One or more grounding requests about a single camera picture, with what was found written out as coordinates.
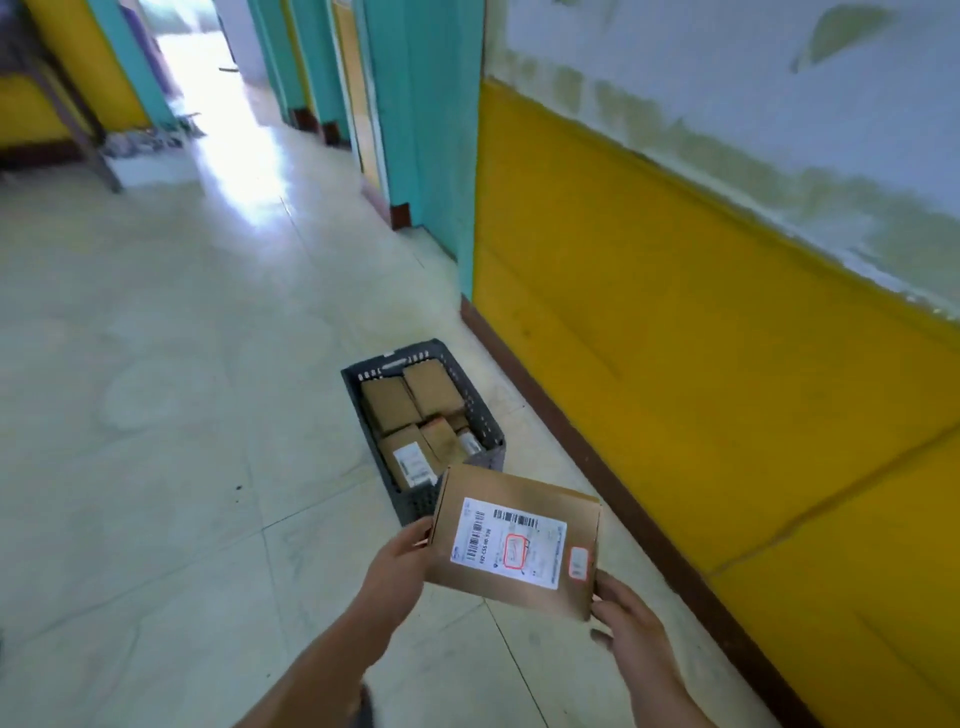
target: doorway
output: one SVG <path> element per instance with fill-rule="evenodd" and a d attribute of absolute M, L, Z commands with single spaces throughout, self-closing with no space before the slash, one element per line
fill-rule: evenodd
<path fill-rule="evenodd" d="M 207 134 L 283 123 L 267 74 L 259 72 L 264 62 L 250 10 L 240 2 L 123 0 L 150 36 L 152 43 L 142 45 L 171 110 Z M 241 12 L 251 24 L 252 43 L 238 24 Z"/>

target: black plastic crate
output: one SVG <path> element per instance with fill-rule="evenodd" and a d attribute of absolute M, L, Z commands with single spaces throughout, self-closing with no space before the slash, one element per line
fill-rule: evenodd
<path fill-rule="evenodd" d="M 502 471 L 503 460 L 507 455 L 507 443 L 504 440 L 500 425 L 496 423 L 490 409 L 487 408 L 487 405 L 477 393 L 476 387 L 468 379 L 457 360 L 453 358 L 453 354 L 439 339 L 412 344 L 409 347 L 397 349 L 395 352 L 385 353 L 382 356 L 375 356 L 373 359 L 352 364 L 342 370 L 341 373 L 344 376 L 350 400 L 353 402 L 353 408 L 356 410 L 357 419 L 360 421 L 364 435 L 367 436 L 367 444 L 373 453 L 376 467 L 380 469 L 380 476 L 383 478 L 387 493 L 390 494 L 390 500 L 394 503 L 396 515 L 403 525 L 412 523 L 423 516 L 433 515 L 440 488 L 439 485 L 420 485 L 416 488 L 400 490 L 399 486 L 396 485 L 393 475 L 387 470 L 387 464 L 383 455 L 380 454 L 373 429 L 364 414 L 361 404 L 360 383 L 367 379 L 380 379 L 384 376 L 400 376 L 404 367 L 426 359 L 440 359 L 446 372 L 453 379 L 453 383 L 460 390 L 464 402 L 467 403 L 467 422 L 477 440 L 484 447 L 483 452 L 471 455 L 467 462 L 480 468 Z"/>

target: teal pillar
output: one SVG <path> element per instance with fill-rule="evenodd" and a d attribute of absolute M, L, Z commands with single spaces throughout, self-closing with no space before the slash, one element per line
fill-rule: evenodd
<path fill-rule="evenodd" d="M 155 127 L 174 126 L 177 118 L 167 106 L 163 90 L 143 56 L 143 50 L 133 37 L 133 31 L 120 10 L 120 4 L 116 0 L 87 0 L 87 5 L 113 48 L 120 67 L 127 74 L 140 105 L 150 118 L 150 123 Z"/>
<path fill-rule="evenodd" d="M 477 135 L 484 3 L 406 0 L 422 222 L 457 259 L 473 294 Z"/>
<path fill-rule="evenodd" d="M 411 220 L 418 226 L 422 215 L 404 5 L 396 0 L 353 2 L 373 129 L 381 145 L 380 179 L 388 181 L 390 204 L 408 203 Z"/>
<path fill-rule="evenodd" d="M 336 122 L 343 138 L 349 139 L 347 108 L 333 46 L 333 30 L 324 0 L 290 0 L 297 31 L 297 42 L 303 53 L 309 93 L 321 124 Z"/>
<path fill-rule="evenodd" d="M 267 76 L 274 90 L 280 113 L 288 123 L 291 109 L 306 107 L 306 97 L 297 72 L 297 57 L 287 34 L 281 0 L 249 0 L 253 25 L 263 50 Z"/>

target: forearm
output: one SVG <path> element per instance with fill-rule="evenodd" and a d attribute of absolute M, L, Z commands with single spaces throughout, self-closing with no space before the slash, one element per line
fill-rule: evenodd
<path fill-rule="evenodd" d="M 386 651 L 390 633 L 351 607 L 302 651 L 236 728 L 342 728 L 357 706 L 364 673 Z"/>
<path fill-rule="evenodd" d="M 643 728 L 716 728 L 683 687 L 631 691 L 634 722 Z"/>

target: package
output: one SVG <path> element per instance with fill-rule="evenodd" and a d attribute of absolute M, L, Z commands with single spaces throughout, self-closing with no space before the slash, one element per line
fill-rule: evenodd
<path fill-rule="evenodd" d="M 480 445 L 477 436 L 470 432 L 469 427 L 464 427 L 457 432 L 457 439 L 460 441 L 463 449 L 467 451 L 467 457 L 475 455 L 477 452 L 483 452 L 483 446 Z"/>
<path fill-rule="evenodd" d="M 600 510 L 583 493 L 454 465 L 443 476 L 427 581 L 589 619 Z"/>
<path fill-rule="evenodd" d="M 455 415 L 465 407 L 440 359 L 427 359 L 403 370 L 403 378 L 423 418 Z"/>
<path fill-rule="evenodd" d="M 389 435 L 422 420 L 410 390 L 402 376 L 385 376 L 361 382 L 366 409 L 380 435 Z"/>
<path fill-rule="evenodd" d="M 416 425 L 407 425 L 385 437 L 379 446 L 387 468 L 402 491 L 419 485 L 434 485 L 443 471 Z"/>
<path fill-rule="evenodd" d="M 453 431 L 457 434 L 460 433 L 460 430 L 470 427 L 470 423 L 467 422 L 467 413 L 466 412 L 457 412 L 455 415 L 447 415 L 446 421 L 450 423 L 450 426 L 453 427 Z"/>
<path fill-rule="evenodd" d="M 443 417 L 436 417 L 426 425 L 421 425 L 420 432 L 426 444 L 433 450 L 441 468 L 462 463 L 467 459 L 468 453 L 460 444 L 457 433 Z"/>

